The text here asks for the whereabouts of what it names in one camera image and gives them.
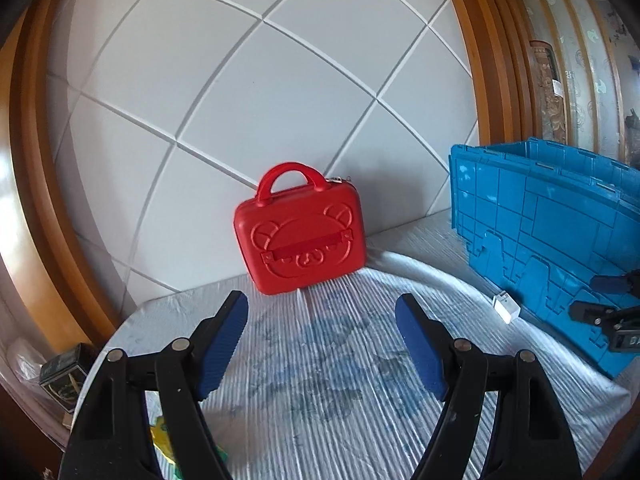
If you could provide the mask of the green yellow wet wipes pack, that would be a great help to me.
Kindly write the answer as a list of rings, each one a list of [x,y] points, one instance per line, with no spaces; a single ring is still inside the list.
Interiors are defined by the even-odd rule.
[[[150,426],[150,431],[155,448],[166,458],[166,460],[168,460],[168,463],[174,467],[174,478],[182,479],[182,473],[175,460],[174,451],[172,450],[166,422],[163,416],[157,416],[154,420],[154,424]]]

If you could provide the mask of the small white medicine box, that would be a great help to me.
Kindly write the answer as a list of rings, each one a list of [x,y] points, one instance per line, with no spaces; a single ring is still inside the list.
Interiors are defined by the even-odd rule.
[[[521,306],[505,290],[492,298],[492,307],[504,324],[511,324],[521,314]]]

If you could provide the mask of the blue plastic crate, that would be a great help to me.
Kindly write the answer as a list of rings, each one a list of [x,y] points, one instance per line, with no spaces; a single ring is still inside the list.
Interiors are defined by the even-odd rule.
[[[610,377],[639,354],[639,330],[570,318],[573,301],[638,307],[639,292],[596,292],[595,275],[639,269],[639,173],[553,141],[472,146],[449,155],[451,224],[469,264]]]

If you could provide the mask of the dark box beside bed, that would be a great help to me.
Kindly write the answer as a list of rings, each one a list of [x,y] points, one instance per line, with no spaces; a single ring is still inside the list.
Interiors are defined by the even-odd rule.
[[[95,359],[96,352],[91,346],[76,344],[43,364],[39,385],[64,411],[71,413]]]

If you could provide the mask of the patterned white bed cover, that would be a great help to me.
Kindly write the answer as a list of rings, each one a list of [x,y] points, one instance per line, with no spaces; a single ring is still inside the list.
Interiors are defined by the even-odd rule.
[[[505,323],[494,288],[466,261],[442,211],[378,233],[361,270],[265,296],[245,275],[147,302],[110,340],[162,350],[214,315],[229,292],[248,320],[221,384],[201,405],[235,479],[407,479],[442,407],[420,381],[395,321],[411,294],[449,333],[493,354],[533,351],[588,467],[639,392],[639,367],[608,378],[530,316]]]

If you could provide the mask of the red bear carry case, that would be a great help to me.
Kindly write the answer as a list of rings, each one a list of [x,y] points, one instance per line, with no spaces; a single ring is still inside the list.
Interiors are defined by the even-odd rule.
[[[248,274],[265,295],[339,278],[367,260],[356,188],[300,162],[267,171],[255,196],[235,208],[233,227]]]

